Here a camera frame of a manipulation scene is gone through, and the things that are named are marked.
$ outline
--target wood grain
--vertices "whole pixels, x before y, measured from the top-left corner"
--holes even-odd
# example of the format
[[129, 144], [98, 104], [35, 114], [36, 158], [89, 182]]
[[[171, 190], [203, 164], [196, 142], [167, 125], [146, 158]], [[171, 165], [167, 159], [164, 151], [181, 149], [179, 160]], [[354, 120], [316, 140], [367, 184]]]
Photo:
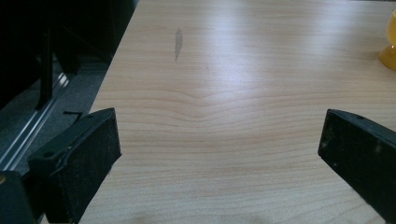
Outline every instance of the wood grain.
[[396, 130], [395, 6], [141, 0], [92, 108], [123, 155], [81, 223], [384, 223], [317, 150], [328, 108]]

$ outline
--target light wood tabletop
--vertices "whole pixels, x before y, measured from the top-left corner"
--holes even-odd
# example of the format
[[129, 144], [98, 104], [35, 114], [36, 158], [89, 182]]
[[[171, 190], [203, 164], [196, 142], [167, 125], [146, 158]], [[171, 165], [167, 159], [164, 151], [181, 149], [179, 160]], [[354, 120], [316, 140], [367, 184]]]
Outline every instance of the light wood tabletop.
[[318, 143], [328, 108], [396, 130], [394, 8], [141, 0], [92, 107], [123, 155], [81, 223], [385, 223]]

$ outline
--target dark mark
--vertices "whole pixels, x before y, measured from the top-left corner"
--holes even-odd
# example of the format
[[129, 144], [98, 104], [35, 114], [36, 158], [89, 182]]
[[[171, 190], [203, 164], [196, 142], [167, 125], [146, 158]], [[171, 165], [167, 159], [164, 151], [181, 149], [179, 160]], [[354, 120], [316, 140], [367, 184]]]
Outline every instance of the dark mark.
[[65, 115], [77, 115], [76, 120], [74, 121], [74, 123], [76, 123], [81, 117], [82, 117], [82, 112], [73, 112], [73, 111], [64, 111]]
[[183, 34], [181, 33], [181, 30], [177, 28], [176, 32], [176, 46], [175, 46], [175, 61], [177, 61], [178, 55], [180, 54], [181, 51], [181, 46], [183, 45]]

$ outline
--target gray floor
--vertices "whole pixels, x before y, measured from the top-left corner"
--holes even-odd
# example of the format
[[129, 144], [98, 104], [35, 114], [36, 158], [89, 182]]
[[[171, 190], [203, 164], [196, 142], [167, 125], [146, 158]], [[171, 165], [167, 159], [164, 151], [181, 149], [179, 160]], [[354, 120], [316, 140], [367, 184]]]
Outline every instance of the gray floor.
[[[65, 111], [83, 113], [83, 115], [89, 113], [108, 66], [91, 57], [83, 57], [80, 62], [81, 68], [77, 75], [67, 74], [70, 79], [69, 84], [55, 101], [53, 110], [16, 167], [15, 170], [21, 174], [27, 172], [26, 159], [32, 152], [68, 128], [76, 120], [78, 115], [65, 114]], [[61, 73], [62, 69], [59, 64], [54, 63], [54, 81]], [[5, 153], [35, 112], [39, 87], [39, 81], [37, 81], [0, 110], [0, 155]]]

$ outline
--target yellow object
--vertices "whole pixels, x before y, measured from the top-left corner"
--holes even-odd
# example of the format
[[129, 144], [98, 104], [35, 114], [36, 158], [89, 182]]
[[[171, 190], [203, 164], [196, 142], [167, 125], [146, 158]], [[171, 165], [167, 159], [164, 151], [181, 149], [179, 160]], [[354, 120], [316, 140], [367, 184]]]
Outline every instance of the yellow object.
[[390, 16], [387, 29], [388, 41], [390, 46], [387, 46], [379, 53], [379, 60], [389, 69], [396, 71], [396, 9], [393, 10]]

